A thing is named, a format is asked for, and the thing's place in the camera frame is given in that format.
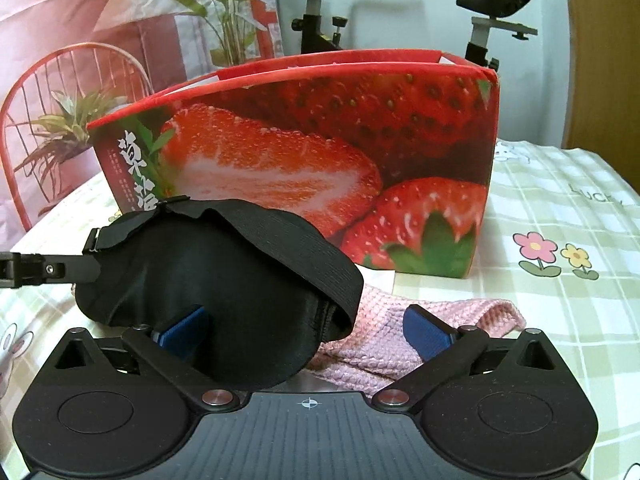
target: white wall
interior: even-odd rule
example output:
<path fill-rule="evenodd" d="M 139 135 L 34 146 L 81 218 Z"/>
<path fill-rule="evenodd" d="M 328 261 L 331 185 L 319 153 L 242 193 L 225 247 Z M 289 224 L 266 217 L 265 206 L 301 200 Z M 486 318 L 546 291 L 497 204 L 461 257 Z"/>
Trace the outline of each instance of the white wall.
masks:
<path fill-rule="evenodd" d="M 300 34 L 290 29 L 293 18 L 301 17 L 306 0 L 279 0 L 280 23 L 286 54 L 300 52 Z M 545 8 L 557 4 L 545 4 Z M 545 20 L 541 0 L 532 0 L 510 18 L 540 30 L 539 37 L 517 41 L 507 31 L 492 30 L 488 57 L 500 60 L 500 125 L 498 135 L 505 140 L 529 140 L 550 143 L 554 133 L 561 137 L 559 126 L 562 101 L 547 87 L 564 80 L 556 75 L 556 66 L 564 63 L 558 56 L 545 69 L 545 21 L 557 31 L 560 19 Z M 348 23 L 342 37 L 345 48 L 434 48 L 464 56 L 471 34 L 468 10 L 456 6 L 456 0 L 323 0 L 322 18 L 325 34 L 332 33 L 331 16 L 345 16 Z M 546 49 L 554 53 L 553 43 Z M 552 119 L 545 113 L 552 112 Z"/>
<path fill-rule="evenodd" d="M 540 144 L 560 147 L 567 119 L 571 46 L 567 0 L 540 0 L 543 87 Z"/>

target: wooden door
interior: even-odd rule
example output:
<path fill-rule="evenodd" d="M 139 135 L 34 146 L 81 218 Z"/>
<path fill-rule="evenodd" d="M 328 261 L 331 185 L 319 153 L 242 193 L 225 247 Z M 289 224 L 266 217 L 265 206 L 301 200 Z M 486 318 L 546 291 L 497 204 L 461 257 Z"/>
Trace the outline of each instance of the wooden door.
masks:
<path fill-rule="evenodd" d="M 640 0 L 569 0 L 565 148 L 600 155 L 640 192 Z"/>

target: pink towel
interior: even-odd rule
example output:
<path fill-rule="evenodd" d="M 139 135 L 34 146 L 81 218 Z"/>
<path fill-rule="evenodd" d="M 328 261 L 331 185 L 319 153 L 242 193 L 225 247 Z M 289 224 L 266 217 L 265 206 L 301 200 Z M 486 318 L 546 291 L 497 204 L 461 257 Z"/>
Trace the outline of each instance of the pink towel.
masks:
<path fill-rule="evenodd" d="M 491 337 L 502 337 L 526 326 L 511 301 L 414 301 L 365 285 L 351 335 L 322 344 L 307 370 L 369 397 L 415 370 L 422 360 L 402 335 L 402 315 L 410 304 L 419 304 L 453 327 L 478 325 Z"/>

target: strawberry image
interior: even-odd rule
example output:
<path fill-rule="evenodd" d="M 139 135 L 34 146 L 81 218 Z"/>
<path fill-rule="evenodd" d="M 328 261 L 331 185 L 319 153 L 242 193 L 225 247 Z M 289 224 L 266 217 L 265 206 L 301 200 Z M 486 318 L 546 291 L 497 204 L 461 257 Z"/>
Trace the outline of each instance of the strawberry image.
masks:
<path fill-rule="evenodd" d="M 456 143 L 494 142 L 497 123 L 494 83 L 426 71 L 286 80 L 211 97 L 281 128 L 347 141 L 376 163 L 385 187 L 424 176 L 412 169 Z"/>
<path fill-rule="evenodd" d="M 162 147 L 176 194 L 239 198 L 284 209 L 325 237 L 361 217 L 382 189 L 375 164 L 340 139 L 285 131 L 233 112 L 192 104 L 176 112 Z"/>
<path fill-rule="evenodd" d="M 471 265 L 487 189 L 441 177 L 397 184 L 347 229 L 341 250 L 373 269 L 461 278 Z"/>

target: black plastic device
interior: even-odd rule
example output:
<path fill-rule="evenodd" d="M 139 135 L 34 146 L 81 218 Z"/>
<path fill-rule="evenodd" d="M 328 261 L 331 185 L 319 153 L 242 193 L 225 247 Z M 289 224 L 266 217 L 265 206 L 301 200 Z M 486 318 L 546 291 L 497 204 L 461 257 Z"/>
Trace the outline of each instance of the black plastic device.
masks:
<path fill-rule="evenodd" d="M 545 334 L 493 339 L 418 309 L 408 341 L 432 323 L 442 351 L 372 399 L 233 392 L 148 330 L 74 328 L 22 398 L 15 441 L 33 480 L 583 478 L 596 415 Z"/>

